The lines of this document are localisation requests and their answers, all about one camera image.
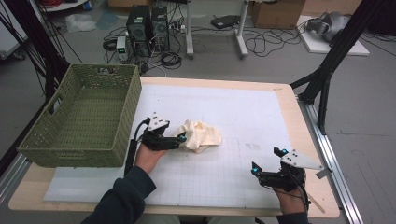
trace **human hand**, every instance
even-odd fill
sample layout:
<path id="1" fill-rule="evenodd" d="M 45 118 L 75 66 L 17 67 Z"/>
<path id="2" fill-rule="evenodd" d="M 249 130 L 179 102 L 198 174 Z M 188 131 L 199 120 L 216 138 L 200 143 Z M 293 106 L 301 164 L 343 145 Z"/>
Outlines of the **human hand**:
<path id="1" fill-rule="evenodd" d="M 280 210 L 283 215 L 305 212 L 302 195 L 298 189 L 286 192 L 283 189 L 273 188 L 273 191 L 279 199 Z"/>
<path id="2" fill-rule="evenodd" d="M 140 144 L 139 149 L 136 153 L 136 160 L 134 165 L 142 168 L 147 174 L 151 173 L 154 167 L 157 165 L 158 160 L 165 155 L 167 150 L 153 151 L 149 149 L 143 143 Z"/>

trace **green wicker basket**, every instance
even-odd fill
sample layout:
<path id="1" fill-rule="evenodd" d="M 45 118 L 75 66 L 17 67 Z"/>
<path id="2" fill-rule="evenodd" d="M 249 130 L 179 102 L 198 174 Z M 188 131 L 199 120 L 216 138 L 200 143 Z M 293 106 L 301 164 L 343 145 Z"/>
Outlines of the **green wicker basket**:
<path id="1" fill-rule="evenodd" d="M 121 167 L 141 90 L 134 65 L 72 64 L 18 151 L 44 167 Z"/>

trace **desktop computer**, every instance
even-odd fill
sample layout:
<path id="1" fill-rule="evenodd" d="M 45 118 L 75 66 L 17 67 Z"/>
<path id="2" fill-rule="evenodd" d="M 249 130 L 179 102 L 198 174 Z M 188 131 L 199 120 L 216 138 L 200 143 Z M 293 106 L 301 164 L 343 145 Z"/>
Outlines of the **desktop computer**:
<path id="1" fill-rule="evenodd" d="M 155 47 L 161 51 L 169 50 L 168 10 L 166 7 L 154 7 L 151 22 L 154 33 Z"/>
<path id="2" fill-rule="evenodd" d="M 149 6 L 132 6 L 126 22 L 135 56 L 148 57 L 154 46 Z"/>

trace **crumpled cloth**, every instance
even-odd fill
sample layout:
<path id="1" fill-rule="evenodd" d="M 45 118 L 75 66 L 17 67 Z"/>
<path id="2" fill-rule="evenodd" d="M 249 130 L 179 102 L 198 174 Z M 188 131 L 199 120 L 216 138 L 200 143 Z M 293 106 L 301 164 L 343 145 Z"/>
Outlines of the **crumpled cloth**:
<path id="1" fill-rule="evenodd" d="M 73 14 L 65 18 L 67 32 L 74 33 L 78 31 L 91 31 L 96 29 L 96 21 L 92 16 L 84 14 Z"/>
<path id="2" fill-rule="evenodd" d="M 192 150 L 200 153 L 210 146 L 216 146 L 221 143 L 220 131 L 201 121 L 186 120 L 186 122 L 176 130 L 174 137 L 181 133 L 186 133 L 186 142 L 180 144 L 181 148 Z"/>

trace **aluminum frame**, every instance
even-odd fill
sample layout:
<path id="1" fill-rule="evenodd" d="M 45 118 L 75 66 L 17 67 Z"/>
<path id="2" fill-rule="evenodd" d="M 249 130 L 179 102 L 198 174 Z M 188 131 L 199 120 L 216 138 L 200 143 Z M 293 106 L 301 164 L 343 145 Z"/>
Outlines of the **aluminum frame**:
<path id="1" fill-rule="evenodd" d="M 317 125 L 318 111 L 315 109 L 314 105 L 303 105 L 303 108 L 309 117 L 309 122 L 314 131 L 315 137 L 318 140 L 321 156 L 326 161 L 326 165 L 332 170 L 332 182 L 338 192 L 339 199 L 343 205 L 344 212 L 349 223 L 362 224 L 363 220 L 361 219 L 361 213 L 359 212 L 358 207 L 353 200 L 352 194 L 349 191 L 349 187 L 347 186 L 347 182 L 343 176 L 341 167 L 339 166 L 338 160 L 332 150 L 332 145 L 330 144 L 329 138 L 327 135 L 323 135 L 321 133 L 321 130 Z"/>
<path id="2" fill-rule="evenodd" d="M 0 177 L 0 204 L 4 202 L 14 185 L 23 177 L 25 171 L 30 166 L 26 157 L 18 154 L 8 169 Z"/>

